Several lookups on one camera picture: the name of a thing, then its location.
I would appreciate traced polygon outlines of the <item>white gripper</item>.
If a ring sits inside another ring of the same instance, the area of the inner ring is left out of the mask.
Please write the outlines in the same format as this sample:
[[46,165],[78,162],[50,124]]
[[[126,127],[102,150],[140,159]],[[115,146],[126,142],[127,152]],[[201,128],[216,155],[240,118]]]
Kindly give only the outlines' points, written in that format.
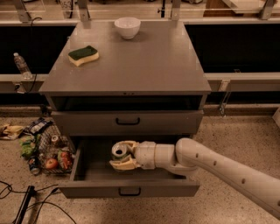
[[134,153],[134,157],[127,156],[120,160],[110,160],[111,166],[118,171],[129,171],[140,167],[144,170],[153,170],[155,168],[155,148],[154,142],[121,141],[116,144],[116,152]]

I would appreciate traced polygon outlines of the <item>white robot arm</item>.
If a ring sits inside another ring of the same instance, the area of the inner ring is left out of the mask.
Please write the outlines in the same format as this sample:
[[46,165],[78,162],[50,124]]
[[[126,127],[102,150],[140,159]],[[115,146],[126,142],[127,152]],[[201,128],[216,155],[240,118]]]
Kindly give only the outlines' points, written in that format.
[[191,176],[202,168],[280,219],[279,179],[222,156],[191,138],[181,138],[175,144],[121,141],[112,146],[111,155],[109,163],[117,171],[162,168]]

